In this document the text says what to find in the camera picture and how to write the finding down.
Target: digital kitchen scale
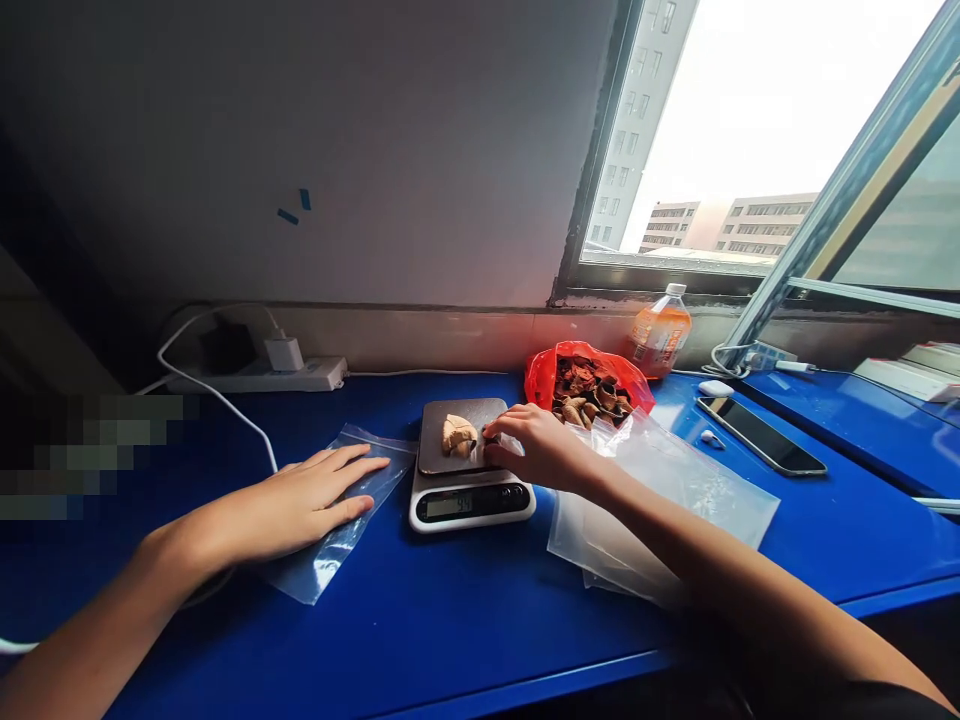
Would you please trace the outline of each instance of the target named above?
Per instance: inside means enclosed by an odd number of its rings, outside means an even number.
[[[506,412],[499,398],[442,400],[423,408],[420,448],[410,495],[410,527],[419,533],[500,525],[526,520],[537,509],[533,487],[483,460],[483,426]],[[466,458],[441,448],[443,421],[459,415],[481,434]]]

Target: black sleeve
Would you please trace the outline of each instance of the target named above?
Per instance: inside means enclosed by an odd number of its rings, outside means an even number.
[[[956,720],[939,703],[913,690],[875,682],[852,682],[810,708],[816,720]]]

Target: plastic bottle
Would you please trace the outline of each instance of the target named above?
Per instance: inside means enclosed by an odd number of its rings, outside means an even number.
[[[650,380],[670,374],[690,334],[690,313],[681,299],[686,289],[680,283],[667,285],[666,295],[637,313],[627,336],[624,357]]]

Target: sky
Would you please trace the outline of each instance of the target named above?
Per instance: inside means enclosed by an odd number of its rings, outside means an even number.
[[[817,192],[941,0],[700,0],[621,251],[654,203]]]

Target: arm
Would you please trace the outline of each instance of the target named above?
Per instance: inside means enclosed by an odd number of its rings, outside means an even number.
[[[756,644],[775,643],[832,677],[909,688],[956,712],[916,665],[867,626],[756,550],[634,480],[550,413],[515,406],[484,434],[499,432],[517,438],[526,455],[489,445],[492,462],[606,509]]]
[[[0,686],[0,718],[102,717],[205,580],[239,562],[293,552],[369,510],[368,496],[332,505],[389,462],[345,466],[369,450],[324,450],[151,533],[100,595],[17,664]]]

